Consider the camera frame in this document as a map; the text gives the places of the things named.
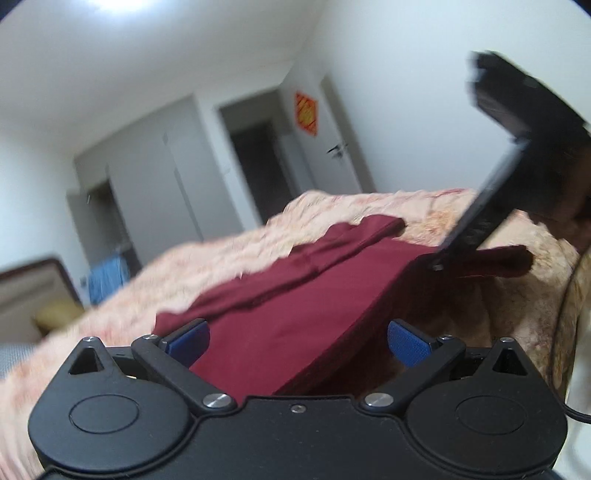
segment blue towel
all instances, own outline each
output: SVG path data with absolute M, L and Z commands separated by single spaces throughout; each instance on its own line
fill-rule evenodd
M 105 260 L 90 271 L 88 296 L 90 303 L 98 305 L 129 281 L 129 269 L 125 260 L 117 255 Z

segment black cable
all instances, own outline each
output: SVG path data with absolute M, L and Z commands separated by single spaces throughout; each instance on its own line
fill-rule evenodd
M 579 412 L 573 408 L 570 408 L 564 402 L 564 400 L 562 400 L 562 398 L 560 397 L 560 394 L 556 391 L 556 388 L 554 386 L 554 363 L 555 363 L 554 357 L 556 356 L 556 343 L 557 343 L 557 339 L 558 339 L 558 331 L 560 330 L 560 325 L 562 323 L 564 308 L 566 307 L 566 303 L 569 298 L 571 285 L 573 284 L 573 281 L 574 281 L 575 277 L 577 276 L 577 272 L 579 270 L 579 267 L 581 266 L 581 263 L 583 262 L 583 258 L 587 255 L 587 252 L 589 252 L 590 248 L 591 248 L 591 244 L 589 244 L 579 255 L 579 258 L 577 259 L 576 263 L 574 264 L 573 270 L 570 273 L 570 277 L 569 277 L 568 282 L 566 283 L 566 287 L 564 288 L 564 294 L 562 296 L 562 300 L 560 302 L 560 307 L 558 308 L 558 314 L 556 316 L 556 324 L 554 325 L 554 332 L 552 333 L 552 343 L 550 344 L 550 361 L 548 362 L 548 372 L 547 372 L 548 386 L 550 387 L 550 390 L 552 391 L 552 393 L 556 397 L 556 400 L 558 400 L 560 405 L 562 406 L 564 413 L 567 414 L 573 420 L 580 421 L 582 423 L 591 423 L 591 415 L 587 415 L 587 414 Z

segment white wall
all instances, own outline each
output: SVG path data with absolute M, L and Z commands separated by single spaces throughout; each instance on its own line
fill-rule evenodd
M 591 19 L 570 0 L 330 0 L 296 61 L 329 74 L 376 187 L 478 187 L 509 138 L 470 103 L 496 50 L 591 120 Z
M 57 256 L 79 287 L 88 263 L 66 201 L 78 188 L 71 158 L 0 131 L 0 271 Z

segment door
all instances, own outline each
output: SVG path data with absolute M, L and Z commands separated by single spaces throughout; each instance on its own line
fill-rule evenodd
M 145 138 L 110 160 L 109 177 L 142 265 L 175 245 L 202 240 L 162 138 Z
M 307 69 L 296 62 L 279 87 L 283 107 L 300 141 L 316 186 L 331 194 L 361 193 L 337 123 L 320 88 Z M 316 100 L 316 134 L 305 131 L 297 122 L 296 94 Z
M 183 181 L 184 191 L 204 240 L 243 231 L 222 173 L 204 137 L 193 101 L 178 121 L 167 128 L 170 158 Z

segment triangular opening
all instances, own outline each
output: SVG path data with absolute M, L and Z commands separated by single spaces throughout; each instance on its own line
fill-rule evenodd
M 527 371 L 519 361 L 517 354 L 508 349 L 502 351 L 492 369 L 502 374 L 527 375 Z
M 100 372 L 103 370 L 103 364 L 97 356 L 95 349 L 87 347 L 80 352 L 76 361 L 70 368 L 70 375 L 89 374 L 91 372 Z

